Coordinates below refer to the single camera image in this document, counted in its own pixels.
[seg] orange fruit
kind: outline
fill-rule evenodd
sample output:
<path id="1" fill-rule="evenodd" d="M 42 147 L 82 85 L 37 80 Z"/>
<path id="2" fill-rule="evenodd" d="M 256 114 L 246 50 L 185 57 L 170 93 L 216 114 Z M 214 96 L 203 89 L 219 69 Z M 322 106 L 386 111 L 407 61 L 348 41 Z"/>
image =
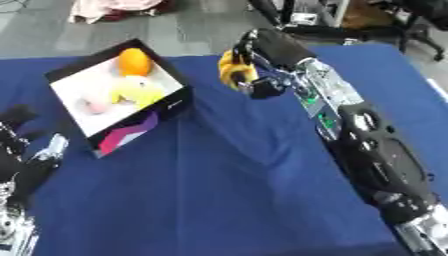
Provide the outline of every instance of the orange fruit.
<path id="1" fill-rule="evenodd" d="M 129 48 L 118 56 L 118 70 L 122 76 L 147 76 L 152 60 L 140 49 Z"/>

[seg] robotic arm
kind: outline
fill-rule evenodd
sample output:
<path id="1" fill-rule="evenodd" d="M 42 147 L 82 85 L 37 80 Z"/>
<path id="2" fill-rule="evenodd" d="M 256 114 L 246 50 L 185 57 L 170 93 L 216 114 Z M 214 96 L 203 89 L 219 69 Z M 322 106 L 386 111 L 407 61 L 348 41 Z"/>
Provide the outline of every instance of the robotic arm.
<path id="1" fill-rule="evenodd" d="M 252 30 L 231 52 L 220 61 L 225 83 L 254 99 L 292 90 L 353 189 L 410 254 L 448 255 L 448 211 L 392 123 L 288 34 Z M 254 79 L 241 68 L 254 63 L 273 75 Z"/>
<path id="2" fill-rule="evenodd" d="M 39 238 L 28 199 L 59 167 L 68 140 L 54 134 L 47 148 L 29 159 L 22 155 L 42 132 L 19 135 L 17 130 L 36 118 L 17 105 L 0 114 L 0 256 L 29 256 Z"/>

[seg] floor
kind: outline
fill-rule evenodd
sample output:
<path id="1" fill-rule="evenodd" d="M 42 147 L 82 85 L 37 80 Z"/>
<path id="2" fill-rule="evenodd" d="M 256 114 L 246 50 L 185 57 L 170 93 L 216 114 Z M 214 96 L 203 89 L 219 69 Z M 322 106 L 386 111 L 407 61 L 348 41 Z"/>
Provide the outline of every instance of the floor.
<path id="1" fill-rule="evenodd" d="M 177 2 L 171 14 L 86 25 L 66 21 L 72 0 L 29 0 L 28 8 L 19 13 L 0 14 L 0 58 L 86 55 L 135 37 L 165 56 L 218 54 L 245 31 L 268 26 L 258 13 L 245 11 L 243 0 Z M 0 6 L 0 12 L 15 7 Z M 448 45 L 448 34 L 433 35 Z M 436 63 L 432 54 L 428 47 L 413 44 L 407 56 L 448 90 L 448 59 Z"/>

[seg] black box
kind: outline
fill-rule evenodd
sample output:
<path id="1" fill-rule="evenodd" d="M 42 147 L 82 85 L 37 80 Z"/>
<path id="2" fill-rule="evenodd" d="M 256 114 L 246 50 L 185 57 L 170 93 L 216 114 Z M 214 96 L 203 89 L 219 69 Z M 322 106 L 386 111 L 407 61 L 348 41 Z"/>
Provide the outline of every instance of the black box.
<path id="1" fill-rule="evenodd" d="M 82 91 L 105 89 L 120 79 L 116 58 L 125 49 L 139 48 L 154 63 L 148 75 L 151 82 L 163 87 L 165 96 L 142 109 L 113 105 L 103 114 L 87 114 L 79 109 Z M 50 87 L 65 106 L 92 145 L 98 157 L 107 155 L 136 137 L 168 120 L 192 102 L 192 90 L 186 79 L 166 60 L 138 39 L 133 39 L 45 75 Z"/>

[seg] blue tablecloth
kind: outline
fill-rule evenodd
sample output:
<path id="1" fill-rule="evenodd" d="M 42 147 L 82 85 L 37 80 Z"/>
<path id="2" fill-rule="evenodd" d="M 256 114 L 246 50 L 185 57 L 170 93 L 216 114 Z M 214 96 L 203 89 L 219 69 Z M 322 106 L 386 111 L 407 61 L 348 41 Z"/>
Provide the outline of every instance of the blue tablecloth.
<path id="1" fill-rule="evenodd" d="M 386 45 L 315 50 L 395 122 L 448 200 L 448 111 L 424 78 Z M 43 73 L 73 60 L 0 61 L 0 109 L 35 107 L 42 118 L 26 129 L 67 119 Z M 220 84 L 216 56 L 170 61 L 192 82 L 195 105 L 100 160 L 75 132 L 63 167 L 34 198 L 35 255 L 403 253 L 291 93 L 251 101 Z"/>

